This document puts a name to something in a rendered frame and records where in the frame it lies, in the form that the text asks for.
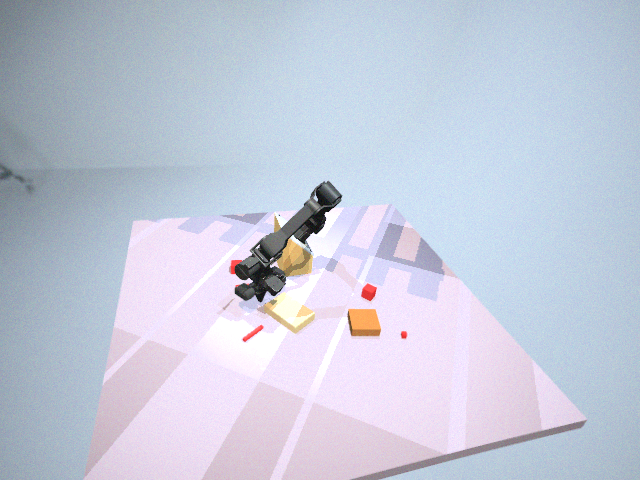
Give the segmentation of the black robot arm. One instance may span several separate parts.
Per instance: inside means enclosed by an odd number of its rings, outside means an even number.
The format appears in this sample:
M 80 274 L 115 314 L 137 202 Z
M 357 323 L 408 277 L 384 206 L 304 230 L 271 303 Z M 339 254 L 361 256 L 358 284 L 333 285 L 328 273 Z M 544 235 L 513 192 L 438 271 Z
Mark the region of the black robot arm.
M 315 193 L 318 201 L 314 199 Z M 306 244 L 304 241 L 312 233 L 317 235 L 324 228 L 327 219 L 325 213 L 337 206 L 342 197 L 343 195 L 329 181 L 319 184 L 304 206 L 280 230 L 265 235 L 249 250 L 252 255 L 234 268 L 237 277 L 245 281 L 259 270 L 268 269 L 282 256 L 288 240 L 293 235 Z M 260 246 L 257 249 L 258 245 Z M 270 261 L 271 258 L 273 259 Z M 260 288 L 265 288 L 272 296 L 276 296 L 285 285 L 286 276 L 274 276 L 271 271 L 269 276 L 262 278 Z

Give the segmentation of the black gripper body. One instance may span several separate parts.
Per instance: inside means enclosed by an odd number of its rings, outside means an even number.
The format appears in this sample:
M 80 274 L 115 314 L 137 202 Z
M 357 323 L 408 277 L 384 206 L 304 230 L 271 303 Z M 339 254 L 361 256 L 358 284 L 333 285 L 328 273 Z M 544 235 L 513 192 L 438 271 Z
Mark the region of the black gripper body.
M 241 297 L 245 301 L 248 301 L 249 299 L 253 298 L 255 295 L 255 292 L 259 293 L 260 291 L 262 291 L 262 289 L 260 288 L 261 280 L 265 276 L 266 277 L 269 276 L 269 273 L 271 271 L 273 271 L 274 276 L 276 275 L 279 276 L 281 274 L 285 275 L 285 272 L 276 266 L 272 268 L 269 267 L 268 269 L 265 269 L 265 270 L 259 270 L 256 274 L 250 277 L 250 279 L 253 281 L 252 283 L 246 284 L 244 282 L 239 286 L 235 287 L 235 294 Z

